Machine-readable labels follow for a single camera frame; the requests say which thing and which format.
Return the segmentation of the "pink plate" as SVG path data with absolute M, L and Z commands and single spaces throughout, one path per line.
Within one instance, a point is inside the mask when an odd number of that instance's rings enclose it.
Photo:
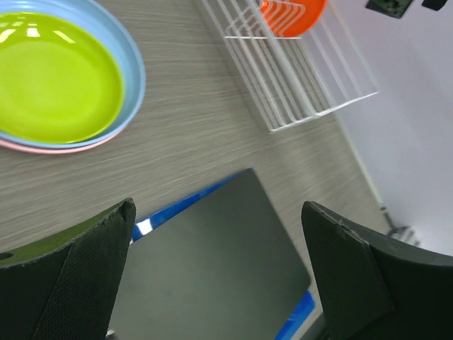
M 16 150 L 19 152 L 27 152 L 32 154 L 72 154 L 77 152 L 83 152 L 89 149 L 98 147 L 111 139 L 119 135 L 127 126 L 119 127 L 112 133 L 108 135 L 97 137 L 92 140 L 87 140 L 85 142 L 75 142 L 70 144 L 39 144 L 30 142 L 27 140 L 22 140 L 19 137 L 13 136 L 4 133 L 1 131 L 1 146 L 7 149 Z

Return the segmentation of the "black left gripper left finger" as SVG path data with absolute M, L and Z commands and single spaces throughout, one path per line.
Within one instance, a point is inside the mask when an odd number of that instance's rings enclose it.
M 136 216 L 126 198 L 1 253 L 2 339 L 106 339 Z

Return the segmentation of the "green plate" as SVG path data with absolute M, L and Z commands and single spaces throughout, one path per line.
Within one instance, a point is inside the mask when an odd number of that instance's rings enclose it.
M 1 131 L 32 142 L 84 141 L 118 117 L 119 67 L 78 26 L 43 13 L 1 15 Z

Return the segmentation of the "blue plate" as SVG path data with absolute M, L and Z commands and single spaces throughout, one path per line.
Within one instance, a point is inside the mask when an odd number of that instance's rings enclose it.
M 96 1 L 2 1 L 9 12 L 43 13 L 68 21 L 91 34 L 116 61 L 124 85 L 122 107 L 115 121 L 92 140 L 128 125 L 142 104 L 146 88 L 144 62 L 136 42 L 113 14 Z

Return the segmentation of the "orange plate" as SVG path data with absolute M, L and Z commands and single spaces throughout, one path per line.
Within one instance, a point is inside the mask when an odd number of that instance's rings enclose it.
M 260 13 L 274 35 L 295 38 L 322 16 L 327 0 L 261 1 Z

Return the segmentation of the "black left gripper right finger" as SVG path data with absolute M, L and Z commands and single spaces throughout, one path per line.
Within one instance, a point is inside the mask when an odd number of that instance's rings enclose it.
M 331 339 L 451 339 L 452 257 L 307 201 L 302 229 Z

